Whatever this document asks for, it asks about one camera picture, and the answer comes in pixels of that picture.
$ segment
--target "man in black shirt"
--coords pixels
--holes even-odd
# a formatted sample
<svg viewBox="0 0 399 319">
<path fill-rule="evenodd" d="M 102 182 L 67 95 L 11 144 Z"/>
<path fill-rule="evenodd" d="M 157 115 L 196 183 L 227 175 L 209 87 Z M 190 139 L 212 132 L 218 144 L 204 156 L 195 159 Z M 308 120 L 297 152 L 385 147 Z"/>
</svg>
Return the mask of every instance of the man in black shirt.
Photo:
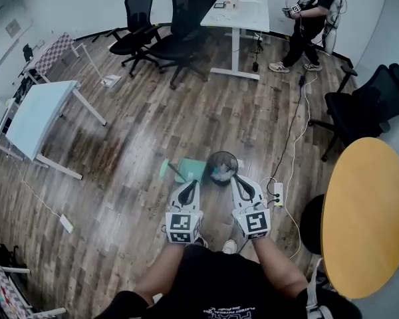
<svg viewBox="0 0 399 319">
<path fill-rule="evenodd" d="M 310 3 L 299 13 L 291 13 L 291 17 L 296 21 L 294 34 L 290 39 L 290 51 L 282 61 L 269 64 L 272 71 L 289 73 L 289 67 L 301 58 L 303 52 L 311 62 L 305 64 L 305 69 L 322 70 L 318 54 L 311 41 L 324 29 L 325 20 L 333 2 L 334 0 L 310 0 Z"/>
<path fill-rule="evenodd" d="M 260 265 L 234 254 L 231 240 L 223 252 L 211 252 L 202 238 L 186 247 L 168 243 L 134 291 L 119 292 L 96 319 L 306 318 L 304 275 L 270 237 L 253 246 Z M 154 303 L 157 294 L 163 297 Z M 335 292 L 318 289 L 317 300 L 334 319 L 362 318 Z"/>
</svg>

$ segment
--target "yellow round table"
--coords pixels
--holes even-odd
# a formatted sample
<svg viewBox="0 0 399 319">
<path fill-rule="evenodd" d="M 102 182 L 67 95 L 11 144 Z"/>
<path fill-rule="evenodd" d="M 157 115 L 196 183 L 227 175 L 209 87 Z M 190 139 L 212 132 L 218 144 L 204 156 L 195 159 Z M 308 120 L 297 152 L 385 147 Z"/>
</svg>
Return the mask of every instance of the yellow round table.
<svg viewBox="0 0 399 319">
<path fill-rule="evenodd" d="M 376 138 L 342 153 L 325 197 L 321 245 L 327 276 L 347 298 L 364 298 L 399 267 L 399 157 Z"/>
</svg>

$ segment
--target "hand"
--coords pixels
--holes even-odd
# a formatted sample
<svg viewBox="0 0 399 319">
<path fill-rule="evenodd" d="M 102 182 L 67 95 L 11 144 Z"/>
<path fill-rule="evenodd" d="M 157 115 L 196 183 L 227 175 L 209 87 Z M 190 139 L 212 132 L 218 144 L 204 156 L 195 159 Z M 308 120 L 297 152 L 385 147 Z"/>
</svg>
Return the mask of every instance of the hand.
<svg viewBox="0 0 399 319">
<path fill-rule="evenodd" d="M 298 13 L 290 12 L 290 16 L 294 20 L 300 19 L 301 18 L 301 12 L 298 12 Z"/>
</svg>

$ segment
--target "sneaker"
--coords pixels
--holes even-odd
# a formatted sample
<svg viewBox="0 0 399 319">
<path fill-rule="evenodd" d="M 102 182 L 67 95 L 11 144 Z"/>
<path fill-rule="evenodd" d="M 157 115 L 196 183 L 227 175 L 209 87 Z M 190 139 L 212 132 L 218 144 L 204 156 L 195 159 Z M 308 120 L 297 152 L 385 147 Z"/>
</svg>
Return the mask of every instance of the sneaker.
<svg viewBox="0 0 399 319">
<path fill-rule="evenodd" d="M 227 240 L 221 251 L 225 254 L 235 254 L 237 252 L 237 243 L 234 240 Z"/>
<path fill-rule="evenodd" d="M 308 71 L 322 71 L 322 65 L 304 64 L 303 67 Z"/>
<path fill-rule="evenodd" d="M 194 245 L 202 246 L 204 248 L 208 248 L 208 242 L 202 237 L 201 234 L 198 234 L 197 238 L 194 241 Z"/>
<path fill-rule="evenodd" d="M 280 73 L 289 73 L 290 69 L 285 67 L 284 64 L 280 62 L 271 62 L 269 64 L 269 70 L 272 70 L 273 72 L 280 72 Z"/>
</svg>

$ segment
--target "baseboard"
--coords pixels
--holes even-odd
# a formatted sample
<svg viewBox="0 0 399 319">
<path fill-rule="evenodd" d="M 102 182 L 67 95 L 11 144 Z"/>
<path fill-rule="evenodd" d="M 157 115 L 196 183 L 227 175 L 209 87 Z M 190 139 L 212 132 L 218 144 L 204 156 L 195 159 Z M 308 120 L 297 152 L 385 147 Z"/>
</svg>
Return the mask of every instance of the baseboard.
<svg viewBox="0 0 399 319">
<path fill-rule="evenodd" d="M 170 26 L 171 23 L 162 23 L 162 24 L 157 24 L 157 25 L 165 27 L 165 26 Z M 123 27 L 123 28 L 121 28 L 120 30 L 123 31 L 123 30 L 126 30 L 126 29 L 127 29 L 127 27 Z M 83 40 L 83 39 L 87 39 L 87 38 L 94 37 L 94 39 L 92 40 L 92 42 L 94 42 L 94 41 L 96 41 L 96 39 L 97 39 L 98 37 L 100 37 L 101 35 L 104 35 L 104 34 L 108 33 L 109 31 L 112 31 L 112 30 L 109 29 L 109 30 L 107 30 L 107 31 L 97 32 L 97 33 L 93 33 L 93 34 L 91 34 L 91 35 L 85 35 L 85 36 L 83 36 L 83 37 L 80 37 L 80 38 L 75 39 L 75 41 L 79 41 L 79 40 Z M 289 40 L 289 39 L 290 39 L 290 36 L 289 36 L 289 35 L 283 35 L 282 33 L 276 33 L 276 32 L 263 32 L 263 34 L 271 35 L 272 37 L 277 37 L 277 38 L 281 38 L 281 39 L 285 39 L 285 40 Z M 322 46 L 315 45 L 315 48 L 316 48 L 317 50 L 324 51 L 324 48 L 323 48 Z M 338 54 L 337 52 L 333 52 L 332 55 L 335 56 L 335 57 L 338 58 L 338 59 L 341 59 L 341 60 L 347 62 L 347 65 L 349 65 L 350 68 L 353 68 L 353 64 L 352 64 L 352 61 L 350 60 L 350 58 L 347 58 L 346 56 L 343 56 L 343 55 L 341 55 L 341 54 Z"/>
</svg>

